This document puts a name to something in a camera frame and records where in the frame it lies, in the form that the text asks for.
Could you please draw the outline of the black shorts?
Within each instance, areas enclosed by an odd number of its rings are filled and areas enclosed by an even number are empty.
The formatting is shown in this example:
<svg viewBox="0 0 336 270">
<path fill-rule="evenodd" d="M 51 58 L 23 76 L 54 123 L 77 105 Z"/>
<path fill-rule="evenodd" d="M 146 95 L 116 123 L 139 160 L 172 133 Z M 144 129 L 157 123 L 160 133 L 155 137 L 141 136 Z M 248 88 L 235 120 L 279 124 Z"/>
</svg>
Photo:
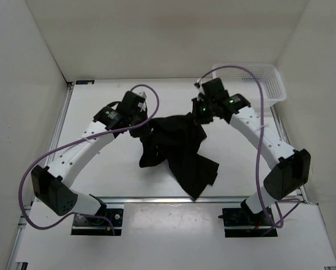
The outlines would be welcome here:
<svg viewBox="0 0 336 270">
<path fill-rule="evenodd" d="M 153 118 L 141 128 L 146 129 L 139 138 L 143 146 L 141 168 L 166 160 L 178 184 L 193 200 L 215 183 L 219 163 L 198 154 L 207 135 L 192 113 Z"/>
</svg>

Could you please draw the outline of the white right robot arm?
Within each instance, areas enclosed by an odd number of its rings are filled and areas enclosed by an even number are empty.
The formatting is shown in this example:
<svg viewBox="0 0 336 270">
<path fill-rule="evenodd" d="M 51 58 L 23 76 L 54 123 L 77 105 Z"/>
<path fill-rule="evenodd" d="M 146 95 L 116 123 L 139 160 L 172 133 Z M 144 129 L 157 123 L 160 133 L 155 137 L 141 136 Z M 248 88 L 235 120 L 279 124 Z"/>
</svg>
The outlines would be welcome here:
<svg viewBox="0 0 336 270">
<path fill-rule="evenodd" d="M 311 155 L 305 149 L 296 150 L 262 125 L 263 118 L 251 104 L 241 94 L 228 94 L 220 78 L 196 82 L 195 87 L 199 90 L 192 100 L 197 123 L 208 124 L 215 117 L 224 119 L 248 139 L 271 170 L 258 183 L 258 190 L 241 204 L 241 220 L 253 225 L 265 208 L 307 183 Z"/>
</svg>

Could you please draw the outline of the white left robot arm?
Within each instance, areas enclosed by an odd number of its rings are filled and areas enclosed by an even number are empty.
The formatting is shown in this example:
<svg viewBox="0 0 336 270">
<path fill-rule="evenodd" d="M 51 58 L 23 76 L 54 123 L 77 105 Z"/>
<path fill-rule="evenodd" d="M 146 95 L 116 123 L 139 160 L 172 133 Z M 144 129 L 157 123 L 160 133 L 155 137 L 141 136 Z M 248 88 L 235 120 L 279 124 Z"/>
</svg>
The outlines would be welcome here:
<svg viewBox="0 0 336 270">
<path fill-rule="evenodd" d="M 116 108 L 103 107 L 83 132 L 83 141 L 69 147 L 45 168 L 37 165 L 31 171 L 35 196 L 58 216 L 69 212 L 86 214 L 93 225 L 106 219 L 103 202 L 93 195 L 71 189 L 82 169 L 111 143 L 123 128 L 147 119 L 146 94 L 127 91 Z"/>
</svg>

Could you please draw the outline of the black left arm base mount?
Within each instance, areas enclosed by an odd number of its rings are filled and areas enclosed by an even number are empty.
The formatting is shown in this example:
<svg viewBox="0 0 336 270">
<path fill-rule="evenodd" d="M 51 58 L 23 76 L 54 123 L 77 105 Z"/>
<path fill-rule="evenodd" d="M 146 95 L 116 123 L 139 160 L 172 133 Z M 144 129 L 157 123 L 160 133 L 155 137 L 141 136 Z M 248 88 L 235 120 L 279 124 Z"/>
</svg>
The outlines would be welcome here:
<svg viewBox="0 0 336 270">
<path fill-rule="evenodd" d="M 103 206 L 98 211 L 102 218 L 74 216 L 71 235 L 73 236 L 121 236 L 122 222 L 124 217 L 123 205 L 105 204 L 101 199 L 98 201 Z"/>
</svg>

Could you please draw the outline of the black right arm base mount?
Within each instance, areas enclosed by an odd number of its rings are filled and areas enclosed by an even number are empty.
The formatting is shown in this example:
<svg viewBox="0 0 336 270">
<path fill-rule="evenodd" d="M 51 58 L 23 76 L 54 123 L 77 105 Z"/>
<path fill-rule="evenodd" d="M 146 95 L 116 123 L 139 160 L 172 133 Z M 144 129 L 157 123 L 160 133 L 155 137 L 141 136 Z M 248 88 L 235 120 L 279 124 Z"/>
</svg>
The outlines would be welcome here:
<svg viewBox="0 0 336 270">
<path fill-rule="evenodd" d="M 226 238 L 278 237 L 273 223 L 263 213 L 250 215 L 242 208 L 222 208 L 218 218 L 223 220 Z"/>
</svg>

